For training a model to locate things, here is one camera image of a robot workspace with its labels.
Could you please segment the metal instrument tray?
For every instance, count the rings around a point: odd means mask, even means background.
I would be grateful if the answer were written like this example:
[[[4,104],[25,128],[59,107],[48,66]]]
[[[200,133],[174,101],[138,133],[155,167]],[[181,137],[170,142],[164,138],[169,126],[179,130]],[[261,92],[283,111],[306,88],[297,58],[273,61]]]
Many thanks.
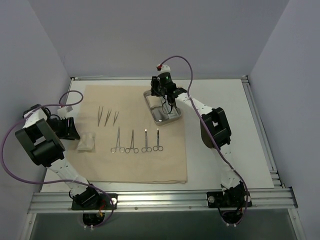
[[[163,97],[151,95],[150,90],[146,90],[143,93],[143,97],[156,125],[164,126],[182,118],[181,110],[179,108],[173,108],[172,111],[170,111],[171,107]],[[170,119],[168,114],[172,112],[179,114],[179,117]]]

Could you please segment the thin metal tweezers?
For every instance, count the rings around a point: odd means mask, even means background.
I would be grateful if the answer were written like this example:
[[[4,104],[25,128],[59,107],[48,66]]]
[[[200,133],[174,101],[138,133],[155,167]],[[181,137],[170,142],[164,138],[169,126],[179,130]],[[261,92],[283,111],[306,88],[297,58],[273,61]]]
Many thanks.
[[[106,118],[105,118],[105,122],[104,122],[104,127],[107,125],[107,122],[110,118],[110,115],[111,115],[111,112],[112,112],[112,109],[109,109],[107,114],[106,114]]]
[[[98,122],[97,122],[98,127],[100,126],[100,122],[101,122],[102,115],[103,115],[103,110],[104,110],[103,106],[98,107]]]

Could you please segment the surgical forceps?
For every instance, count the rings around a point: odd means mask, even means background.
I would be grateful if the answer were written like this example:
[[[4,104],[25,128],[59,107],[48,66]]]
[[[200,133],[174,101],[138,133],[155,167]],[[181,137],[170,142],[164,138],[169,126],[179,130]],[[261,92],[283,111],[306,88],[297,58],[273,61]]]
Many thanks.
[[[126,154],[129,154],[131,152],[133,152],[134,154],[137,154],[139,152],[139,149],[135,147],[134,143],[134,130],[131,131],[130,146],[125,149]]]

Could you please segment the beige cloth wrap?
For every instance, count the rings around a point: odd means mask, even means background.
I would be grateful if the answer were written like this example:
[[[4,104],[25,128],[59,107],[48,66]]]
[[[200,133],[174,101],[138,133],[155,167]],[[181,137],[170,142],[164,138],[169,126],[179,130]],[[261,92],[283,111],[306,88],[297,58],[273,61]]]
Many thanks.
[[[79,134],[95,133],[93,151],[77,151],[77,143],[68,146],[66,159],[77,172],[89,181],[116,183],[185,183],[187,181],[187,156],[185,122],[181,118],[158,126],[147,108],[143,93],[146,86],[88,85],[84,99],[75,118]],[[98,126],[98,109],[104,107]],[[108,110],[112,112],[106,126]],[[119,111],[113,126],[115,111]],[[116,146],[118,127],[120,144],[125,149],[131,144],[138,153],[111,153]],[[145,146],[145,129],[151,152],[142,153]],[[153,151],[159,129],[163,151]]]

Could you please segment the white packet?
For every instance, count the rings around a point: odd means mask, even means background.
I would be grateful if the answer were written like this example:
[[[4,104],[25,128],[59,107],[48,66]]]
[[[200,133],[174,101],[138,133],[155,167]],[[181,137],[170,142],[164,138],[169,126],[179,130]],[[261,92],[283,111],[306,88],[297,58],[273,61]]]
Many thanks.
[[[170,114],[167,115],[169,119],[175,119],[179,117],[179,114],[176,112],[171,112]]]

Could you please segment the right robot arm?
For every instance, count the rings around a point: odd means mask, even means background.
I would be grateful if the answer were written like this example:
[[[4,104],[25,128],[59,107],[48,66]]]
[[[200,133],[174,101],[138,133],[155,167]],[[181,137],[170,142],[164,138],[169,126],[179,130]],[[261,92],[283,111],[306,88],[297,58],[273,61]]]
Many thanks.
[[[240,200],[248,200],[247,185],[232,165],[232,132],[225,111],[221,107],[209,107],[191,97],[188,89],[177,87],[169,72],[153,76],[150,86],[151,95],[164,98],[170,107],[175,108],[180,102],[195,111],[200,121],[202,142],[219,155],[215,159],[219,165],[223,203],[232,207]]]

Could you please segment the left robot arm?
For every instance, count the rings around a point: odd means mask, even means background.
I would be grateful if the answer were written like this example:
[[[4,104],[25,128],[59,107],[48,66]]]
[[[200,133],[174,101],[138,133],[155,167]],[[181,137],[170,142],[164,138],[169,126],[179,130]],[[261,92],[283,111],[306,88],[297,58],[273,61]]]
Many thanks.
[[[36,104],[23,112],[23,119],[24,126],[15,132],[15,137],[33,163],[53,171],[62,180],[68,180],[69,196],[76,205],[97,209],[101,203],[99,193],[64,156],[65,147],[61,140],[81,139],[74,118],[54,118],[48,108]]]

